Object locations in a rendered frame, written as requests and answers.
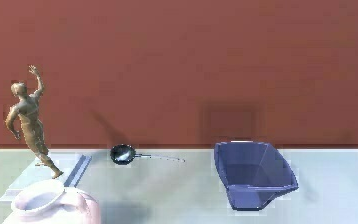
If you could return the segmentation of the black frying pan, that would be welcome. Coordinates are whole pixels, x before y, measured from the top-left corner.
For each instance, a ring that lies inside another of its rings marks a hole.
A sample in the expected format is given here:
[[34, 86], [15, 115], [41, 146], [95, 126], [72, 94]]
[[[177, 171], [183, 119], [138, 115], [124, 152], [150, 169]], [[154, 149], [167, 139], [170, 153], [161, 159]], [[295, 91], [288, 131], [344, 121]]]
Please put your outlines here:
[[135, 158], [163, 159], [184, 162], [184, 159], [176, 157], [137, 153], [134, 147], [127, 144], [113, 146], [110, 149], [110, 158], [117, 165], [128, 165], [133, 162]]

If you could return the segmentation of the blue square bin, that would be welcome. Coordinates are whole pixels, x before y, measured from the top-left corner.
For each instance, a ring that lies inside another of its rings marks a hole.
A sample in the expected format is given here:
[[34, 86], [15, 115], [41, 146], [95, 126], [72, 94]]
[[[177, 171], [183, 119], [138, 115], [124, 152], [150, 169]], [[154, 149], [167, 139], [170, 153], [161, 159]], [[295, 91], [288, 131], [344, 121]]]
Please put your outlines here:
[[219, 142], [214, 161], [230, 206], [237, 211], [262, 210], [299, 188], [290, 165], [270, 143]]

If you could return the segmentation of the grey flat tray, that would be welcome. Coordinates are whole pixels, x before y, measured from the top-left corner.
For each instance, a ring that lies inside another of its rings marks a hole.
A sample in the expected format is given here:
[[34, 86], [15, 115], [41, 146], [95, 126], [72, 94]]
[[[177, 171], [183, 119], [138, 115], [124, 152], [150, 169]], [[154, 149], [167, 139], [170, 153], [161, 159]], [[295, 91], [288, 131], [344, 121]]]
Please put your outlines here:
[[[76, 187], [90, 164], [92, 157], [79, 153], [50, 153], [49, 157], [56, 166], [64, 172], [59, 180], [65, 187]], [[52, 177], [53, 172], [46, 166], [36, 166], [39, 162], [35, 158], [21, 174], [9, 185], [5, 193], [0, 197], [0, 202], [9, 203], [27, 186]]]

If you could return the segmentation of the bronze human figure statue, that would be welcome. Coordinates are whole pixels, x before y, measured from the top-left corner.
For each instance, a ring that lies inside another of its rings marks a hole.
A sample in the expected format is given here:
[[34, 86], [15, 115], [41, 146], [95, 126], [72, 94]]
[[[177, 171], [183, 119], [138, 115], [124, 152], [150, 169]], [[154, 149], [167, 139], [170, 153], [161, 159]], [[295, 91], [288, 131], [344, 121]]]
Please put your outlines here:
[[19, 140], [20, 133], [14, 128], [16, 118], [20, 119], [21, 130], [28, 148], [40, 160], [37, 166], [47, 166], [53, 172], [53, 179], [63, 174], [49, 157], [49, 149], [45, 144], [43, 124], [39, 119], [39, 100], [44, 92], [44, 83], [41, 74], [34, 65], [29, 66], [29, 72], [36, 76], [38, 87], [29, 94], [25, 83], [18, 82], [11, 85], [12, 94], [19, 102], [10, 107], [5, 120], [7, 129]]

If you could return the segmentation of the pale pink vase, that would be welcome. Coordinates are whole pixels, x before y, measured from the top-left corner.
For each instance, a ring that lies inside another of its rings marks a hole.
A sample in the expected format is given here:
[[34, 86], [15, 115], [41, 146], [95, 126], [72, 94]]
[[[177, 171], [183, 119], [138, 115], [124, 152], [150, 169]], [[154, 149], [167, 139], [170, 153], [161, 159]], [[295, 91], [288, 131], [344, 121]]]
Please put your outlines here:
[[87, 192], [44, 180], [24, 188], [2, 224], [102, 224], [99, 203]]

